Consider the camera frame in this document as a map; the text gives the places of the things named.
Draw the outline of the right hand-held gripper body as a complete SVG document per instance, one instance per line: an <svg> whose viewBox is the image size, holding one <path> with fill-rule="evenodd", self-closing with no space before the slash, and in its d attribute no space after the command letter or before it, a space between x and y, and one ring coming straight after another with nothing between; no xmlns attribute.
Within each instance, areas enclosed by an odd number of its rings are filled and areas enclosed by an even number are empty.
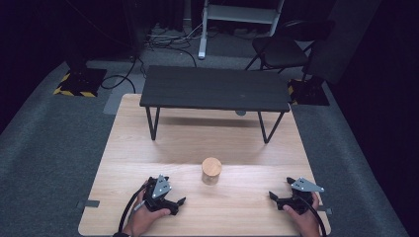
<svg viewBox="0 0 419 237"><path fill-rule="evenodd" d="M303 177L295 180L295 182L290 186L292 190L292 196L287 198L280 198L280 201L277 202L278 210L283 210L284 205L289 205L298 214L304 214L312 208L312 193L324 192L322 187L317 186L313 182Z"/></svg>

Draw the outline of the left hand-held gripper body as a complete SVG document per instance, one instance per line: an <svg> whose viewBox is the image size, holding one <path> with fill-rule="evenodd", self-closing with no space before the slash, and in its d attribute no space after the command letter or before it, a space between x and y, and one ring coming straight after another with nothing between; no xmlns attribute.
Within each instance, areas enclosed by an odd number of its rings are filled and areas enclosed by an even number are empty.
<svg viewBox="0 0 419 237"><path fill-rule="evenodd" d="M168 182L164 180L163 175L157 178L150 177L145 185L145 193L143 200L147 209L151 212L167 208L171 211L171 215L176 215L179 207L172 206L171 200L166 199L166 195L172 190Z"/></svg>

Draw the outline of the person's right hand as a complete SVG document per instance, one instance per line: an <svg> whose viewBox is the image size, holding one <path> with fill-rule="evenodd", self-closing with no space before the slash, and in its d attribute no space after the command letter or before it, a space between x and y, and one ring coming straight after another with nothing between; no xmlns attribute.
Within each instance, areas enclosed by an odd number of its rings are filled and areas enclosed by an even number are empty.
<svg viewBox="0 0 419 237"><path fill-rule="evenodd" d="M289 205L284 205L283 210L293 220L302 237L320 237L320 226L311 210L304 214L298 214Z"/></svg>

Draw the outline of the person's left hand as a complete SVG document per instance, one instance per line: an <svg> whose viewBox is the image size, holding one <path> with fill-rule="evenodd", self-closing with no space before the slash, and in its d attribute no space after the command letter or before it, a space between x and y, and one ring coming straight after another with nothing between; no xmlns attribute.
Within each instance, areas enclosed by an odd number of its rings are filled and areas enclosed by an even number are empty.
<svg viewBox="0 0 419 237"><path fill-rule="evenodd" d="M131 214L126 226L123 228L123 234L128 237L141 237L142 234L150 229L156 220L170 213L171 211L167 208L151 212L146 206L141 206Z"/></svg>

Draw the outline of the small wooden cylinder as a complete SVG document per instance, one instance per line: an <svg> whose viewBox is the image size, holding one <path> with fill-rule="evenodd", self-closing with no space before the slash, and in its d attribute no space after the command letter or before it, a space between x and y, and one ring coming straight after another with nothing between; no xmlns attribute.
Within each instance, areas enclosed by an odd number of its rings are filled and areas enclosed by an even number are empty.
<svg viewBox="0 0 419 237"><path fill-rule="evenodd" d="M215 185L222 170L221 162L214 157L206 158L202 163L202 181L206 185Z"/></svg>

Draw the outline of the black base with striped tape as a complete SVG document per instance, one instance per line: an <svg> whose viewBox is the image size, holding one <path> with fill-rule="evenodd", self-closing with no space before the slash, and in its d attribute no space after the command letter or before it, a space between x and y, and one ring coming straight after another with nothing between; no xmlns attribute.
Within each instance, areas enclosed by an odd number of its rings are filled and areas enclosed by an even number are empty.
<svg viewBox="0 0 419 237"><path fill-rule="evenodd" d="M329 106L323 91L324 80L311 77L309 80L292 79L288 82L288 90L292 105Z"/></svg>
<svg viewBox="0 0 419 237"><path fill-rule="evenodd" d="M53 91L54 95L80 96L94 98L98 96L106 69L87 68L83 73L68 70Z"/></svg>

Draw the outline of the black shelf with metal legs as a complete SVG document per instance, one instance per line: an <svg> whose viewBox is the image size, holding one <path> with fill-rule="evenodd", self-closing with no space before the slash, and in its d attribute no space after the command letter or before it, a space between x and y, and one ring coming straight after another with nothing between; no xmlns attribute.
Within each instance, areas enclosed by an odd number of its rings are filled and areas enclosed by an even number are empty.
<svg viewBox="0 0 419 237"><path fill-rule="evenodd" d="M271 72L151 65L139 104L145 108L150 137L155 139L162 108L267 112L282 117L291 110L290 102L288 84Z"/></svg>

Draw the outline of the black folding chair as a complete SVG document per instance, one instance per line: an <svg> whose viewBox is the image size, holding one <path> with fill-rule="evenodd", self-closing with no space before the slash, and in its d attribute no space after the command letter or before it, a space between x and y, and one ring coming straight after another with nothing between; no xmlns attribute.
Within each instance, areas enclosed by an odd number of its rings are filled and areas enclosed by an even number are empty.
<svg viewBox="0 0 419 237"><path fill-rule="evenodd" d="M313 47L327 40L334 27L332 20L285 22L272 36L252 40L255 55L245 69L259 59L261 71L278 69L281 73L288 68L301 67L302 80L305 80L314 55Z"/></svg>

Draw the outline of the grey partition board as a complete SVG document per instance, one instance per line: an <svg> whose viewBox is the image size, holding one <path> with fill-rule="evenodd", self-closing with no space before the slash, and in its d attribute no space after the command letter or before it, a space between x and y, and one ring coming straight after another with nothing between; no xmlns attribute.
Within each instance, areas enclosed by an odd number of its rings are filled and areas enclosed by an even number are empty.
<svg viewBox="0 0 419 237"><path fill-rule="evenodd" d="M308 74L337 84L350 64L381 0L336 0L329 20L335 26L325 41L317 43Z"/></svg>

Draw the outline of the white metal stand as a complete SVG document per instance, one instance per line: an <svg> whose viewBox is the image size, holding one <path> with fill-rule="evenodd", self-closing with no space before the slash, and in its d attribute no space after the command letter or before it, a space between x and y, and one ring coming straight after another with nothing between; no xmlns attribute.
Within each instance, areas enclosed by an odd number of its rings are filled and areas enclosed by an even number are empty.
<svg viewBox="0 0 419 237"><path fill-rule="evenodd" d="M209 0L205 0L198 59L204 60L206 58L208 20L269 25L269 35L272 36L276 32L284 3L285 0L278 0L275 9L256 9L249 7L213 5L209 3Z"/></svg>

